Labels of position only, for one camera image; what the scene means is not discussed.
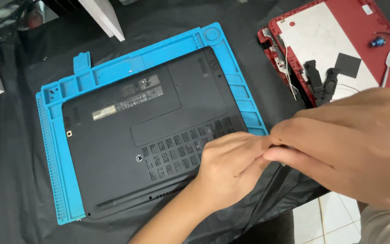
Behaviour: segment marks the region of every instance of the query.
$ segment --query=table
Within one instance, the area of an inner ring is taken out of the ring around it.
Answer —
[[[0,47],[0,243],[126,243],[169,200],[149,202],[100,221],[59,226],[47,169],[35,93],[73,74],[72,58],[90,51],[93,65],[219,22],[268,129],[300,109],[257,43],[275,16],[308,0],[140,0],[116,2],[126,41],[108,38],[86,11],[19,33]],[[376,1],[390,19],[390,4]],[[253,225],[326,193],[289,167],[272,163],[254,191],[212,214],[187,243],[228,243]]]

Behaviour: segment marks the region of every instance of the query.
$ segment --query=hand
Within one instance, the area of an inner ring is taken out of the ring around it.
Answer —
[[[370,89],[276,125],[264,158],[329,190],[390,210],[390,89]]]
[[[191,189],[211,211],[227,208],[253,190],[270,163],[262,155],[271,145],[261,136],[237,132],[207,143]]]

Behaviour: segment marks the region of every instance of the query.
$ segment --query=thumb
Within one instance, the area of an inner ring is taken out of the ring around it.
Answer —
[[[334,181],[339,179],[337,171],[332,166],[297,149],[270,148],[263,154],[263,158],[268,161],[285,163],[326,188],[330,188]]]
[[[262,156],[258,157],[241,173],[241,182],[245,184],[248,193],[253,190],[261,174],[270,163],[271,161],[264,159]]]

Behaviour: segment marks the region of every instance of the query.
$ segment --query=floor tile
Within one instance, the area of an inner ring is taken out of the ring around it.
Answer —
[[[360,220],[356,221],[356,222],[355,222],[355,225],[356,225],[357,230],[358,230],[359,233],[360,233]]]
[[[349,224],[326,235],[329,244],[353,244],[360,241],[360,234],[355,224]]]
[[[358,221],[360,219],[360,212],[358,208],[358,202],[355,199],[346,197],[339,194],[342,203],[344,203],[345,209],[347,209],[348,214],[350,214],[351,220]]]
[[[305,244],[325,244],[325,240],[322,236],[312,241],[305,242]]]
[[[318,199],[293,209],[295,244],[302,244],[323,235]]]
[[[326,233],[353,223],[338,193],[330,192],[320,197],[320,202]]]

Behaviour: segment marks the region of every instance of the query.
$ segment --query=blue silicone mat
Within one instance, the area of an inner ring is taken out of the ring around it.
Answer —
[[[210,46],[227,78],[248,131],[267,135],[266,126],[219,23],[196,28],[133,53],[91,67],[90,53],[73,58],[74,75],[42,86],[36,94],[58,224],[85,217],[64,129],[63,102]]]

